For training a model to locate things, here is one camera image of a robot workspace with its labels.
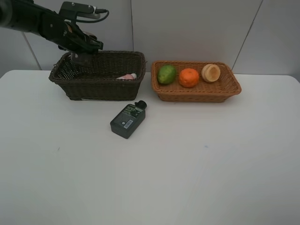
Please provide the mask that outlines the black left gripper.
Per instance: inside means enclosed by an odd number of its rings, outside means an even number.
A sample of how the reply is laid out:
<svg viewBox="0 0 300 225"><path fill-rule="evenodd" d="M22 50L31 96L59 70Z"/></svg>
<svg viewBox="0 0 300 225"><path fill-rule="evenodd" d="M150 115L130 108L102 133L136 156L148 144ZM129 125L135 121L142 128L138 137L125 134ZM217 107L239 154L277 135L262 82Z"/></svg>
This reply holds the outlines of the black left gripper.
<svg viewBox="0 0 300 225"><path fill-rule="evenodd" d="M92 38L86 40L78 28L64 21L58 14L43 12L39 16L39 35L73 53L97 53L103 50L103 42Z"/></svg>

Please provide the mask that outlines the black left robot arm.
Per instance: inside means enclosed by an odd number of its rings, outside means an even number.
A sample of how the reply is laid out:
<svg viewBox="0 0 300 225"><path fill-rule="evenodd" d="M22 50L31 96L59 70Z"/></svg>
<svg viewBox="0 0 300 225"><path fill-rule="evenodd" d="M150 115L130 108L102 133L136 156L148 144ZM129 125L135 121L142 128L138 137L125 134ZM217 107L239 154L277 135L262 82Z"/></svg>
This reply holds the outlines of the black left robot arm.
<svg viewBox="0 0 300 225"><path fill-rule="evenodd" d="M32 0L2 0L0 26L32 33L55 43L60 49L77 54L95 54L103 43L84 33L78 23L98 23L109 16L107 9L65 1L58 13Z"/></svg>

